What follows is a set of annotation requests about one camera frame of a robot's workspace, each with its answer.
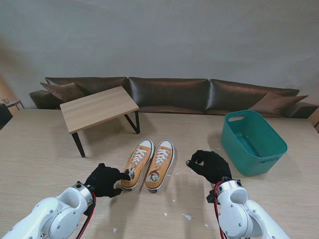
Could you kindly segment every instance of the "orange sneaker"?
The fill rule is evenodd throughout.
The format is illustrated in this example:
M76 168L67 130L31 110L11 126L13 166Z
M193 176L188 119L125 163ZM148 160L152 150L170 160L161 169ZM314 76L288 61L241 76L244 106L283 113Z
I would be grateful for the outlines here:
M136 146L125 167L131 180L121 180L121 185L126 190L133 190L140 179L140 175L147 163L152 159L154 154L154 144L150 140L144 140Z
M163 185L165 176L174 161L174 146L162 141L155 150L154 159L146 176L145 184L151 193L156 193Z

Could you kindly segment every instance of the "white paper scrap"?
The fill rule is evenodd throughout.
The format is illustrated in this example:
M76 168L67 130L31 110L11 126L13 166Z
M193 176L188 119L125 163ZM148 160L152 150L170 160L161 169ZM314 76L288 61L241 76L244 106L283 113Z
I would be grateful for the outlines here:
M193 216L185 215L184 213L182 215L184 215L189 221L193 218Z

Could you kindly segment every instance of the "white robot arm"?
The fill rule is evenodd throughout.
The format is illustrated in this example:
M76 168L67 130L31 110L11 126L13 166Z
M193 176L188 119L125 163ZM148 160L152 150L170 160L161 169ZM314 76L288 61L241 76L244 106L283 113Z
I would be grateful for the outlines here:
M289 239L278 224L256 202L237 180L226 181L216 188L220 203L219 225L229 239L262 236L262 239Z
M90 190L77 183L56 198L40 201L2 239L68 239L93 201Z

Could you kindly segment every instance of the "wooden table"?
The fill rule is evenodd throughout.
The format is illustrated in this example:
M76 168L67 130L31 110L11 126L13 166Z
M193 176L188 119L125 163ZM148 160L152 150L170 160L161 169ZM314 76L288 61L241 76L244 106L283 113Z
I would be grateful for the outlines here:
M61 111L18 112L0 131L0 237L43 198L59 195L78 180L85 182L100 162L123 171L135 146L148 138L155 146L163 139L173 142L171 177L155 194L141 180L131 192L98 198L83 239L219 239L213 205L205 199L211 185L185 165L198 149L215 149L224 157L233 178L241 180L250 198L291 239L318 238L319 135L311 123L267 118L287 142L288 152L268 173L248 178L236 170L221 144L223 119L140 113L142 130L136 135L124 118L116 118L79 134L87 154L79 159Z
M78 131L125 116L137 134L140 133L139 107L122 86L61 104L66 126L82 157L85 153ZM137 126L128 117L135 112Z

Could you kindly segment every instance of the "white shoelace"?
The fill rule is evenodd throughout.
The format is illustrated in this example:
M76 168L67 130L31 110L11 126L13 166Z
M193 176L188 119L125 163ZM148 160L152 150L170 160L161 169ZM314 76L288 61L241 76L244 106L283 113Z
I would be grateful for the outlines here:
M157 156L156 156L155 164L159 163L159 165L161 166L164 163L164 161L167 160L168 155L169 155L168 150L159 149Z
M145 155L147 155L147 151L143 150L143 149L137 149L134 155L134 158L132 160L132 164L134 164L132 166L132 164L130 164L129 166L129 176L131 178L131 180L134 177L134 170L135 170L135 166L138 166L138 164L141 162L141 160L145 157Z

